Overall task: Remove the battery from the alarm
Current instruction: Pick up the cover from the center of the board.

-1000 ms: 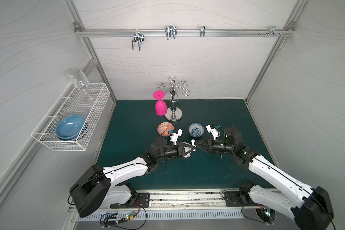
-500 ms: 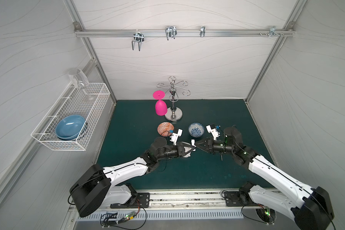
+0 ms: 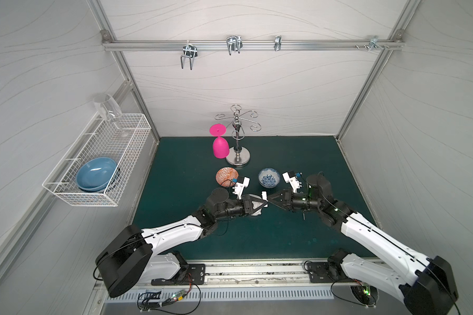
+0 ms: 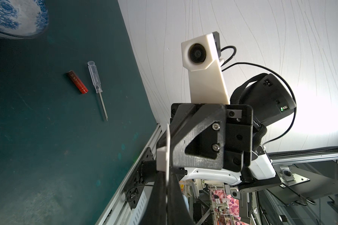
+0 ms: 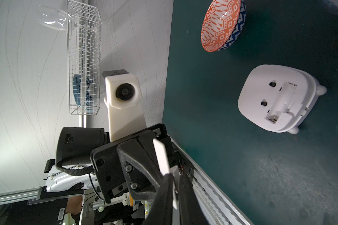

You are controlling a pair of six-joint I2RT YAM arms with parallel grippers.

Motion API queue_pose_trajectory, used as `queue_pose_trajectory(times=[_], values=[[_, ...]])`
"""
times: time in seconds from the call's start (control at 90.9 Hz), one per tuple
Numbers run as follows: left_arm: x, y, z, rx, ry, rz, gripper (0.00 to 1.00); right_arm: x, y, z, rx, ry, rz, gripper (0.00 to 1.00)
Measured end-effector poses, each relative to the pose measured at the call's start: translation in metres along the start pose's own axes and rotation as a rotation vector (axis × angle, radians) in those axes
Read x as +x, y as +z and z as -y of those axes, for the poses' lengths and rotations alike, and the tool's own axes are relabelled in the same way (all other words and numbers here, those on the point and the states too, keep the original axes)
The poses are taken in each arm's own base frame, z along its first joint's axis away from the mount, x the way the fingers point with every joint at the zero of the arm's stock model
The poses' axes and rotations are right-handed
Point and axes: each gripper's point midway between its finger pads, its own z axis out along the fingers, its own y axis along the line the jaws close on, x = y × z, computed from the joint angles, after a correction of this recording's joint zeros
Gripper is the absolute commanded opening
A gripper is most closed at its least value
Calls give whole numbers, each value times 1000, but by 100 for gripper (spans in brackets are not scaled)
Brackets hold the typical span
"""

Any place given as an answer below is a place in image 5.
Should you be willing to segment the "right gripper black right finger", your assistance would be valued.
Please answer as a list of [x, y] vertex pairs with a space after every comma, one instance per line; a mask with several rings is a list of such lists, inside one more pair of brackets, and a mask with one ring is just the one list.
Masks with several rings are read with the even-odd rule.
[[179, 211], [181, 225], [208, 225], [187, 175], [179, 180]]

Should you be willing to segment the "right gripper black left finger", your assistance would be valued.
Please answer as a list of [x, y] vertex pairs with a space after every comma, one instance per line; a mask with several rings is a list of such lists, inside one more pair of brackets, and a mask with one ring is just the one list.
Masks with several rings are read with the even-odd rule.
[[144, 225], [171, 225], [173, 208], [173, 175], [166, 174]]

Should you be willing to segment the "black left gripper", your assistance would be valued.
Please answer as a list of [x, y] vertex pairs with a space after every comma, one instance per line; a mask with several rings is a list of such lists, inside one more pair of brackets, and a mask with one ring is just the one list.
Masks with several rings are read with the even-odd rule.
[[114, 189], [126, 183], [134, 200], [154, 200], [163, 175], [159, 170], [153, 139], [164, 143], [170, 167], [175, 165], [175, 151], [164, 124], [156, 124], [91, 152], [100, 190], [106, 202], [117, 195]]

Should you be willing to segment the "white battery cover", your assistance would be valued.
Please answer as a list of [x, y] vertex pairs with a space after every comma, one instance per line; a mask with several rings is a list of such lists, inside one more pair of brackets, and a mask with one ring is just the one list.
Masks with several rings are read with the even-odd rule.
[[173, 193], [172, 205], [175, 210], [178, 210], [178, 207], [179, 207], [178, 188], [179, 188], [179, 176], [180, 176], [179, 171], [178, 171], [178, 166], [170, 167], [167, 150], [166, 150], [164, 143], [162, 143], [161, 141], [155, 138], [153, 139], [153, 144], [154, 144], [154, 149], [155, 149], [155, 153], [156, 153], [156, 157], [157, 157], [157, 161], [159, 165], [159, 170], [161, 174], [163, 176], [165, 176], [166, 174], [171, 174], [174, 177], [173, 192], [172, 192]]

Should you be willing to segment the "white alarm clock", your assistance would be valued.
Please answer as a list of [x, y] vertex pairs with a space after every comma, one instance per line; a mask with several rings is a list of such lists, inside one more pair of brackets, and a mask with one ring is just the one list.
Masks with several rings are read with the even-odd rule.
[[287, 66], [260, 65], [248, 75], [238, 99], [241, 114], [274, 133], [299, 133], [327, 88], [311, 74]]

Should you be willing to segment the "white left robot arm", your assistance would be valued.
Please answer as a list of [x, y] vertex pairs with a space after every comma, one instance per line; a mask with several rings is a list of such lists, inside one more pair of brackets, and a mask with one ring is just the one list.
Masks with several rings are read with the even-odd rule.
[[56, 157], [47, 161], [38, 199], [55, 199], [93, 189], [106, 203], [126, 192], [135, 200], [154, 199], [162, 174], [153, 142], [166, 148], [169, 167], [179, 160], [165, 125], [117, 135], [102, 128], [62, 129]]

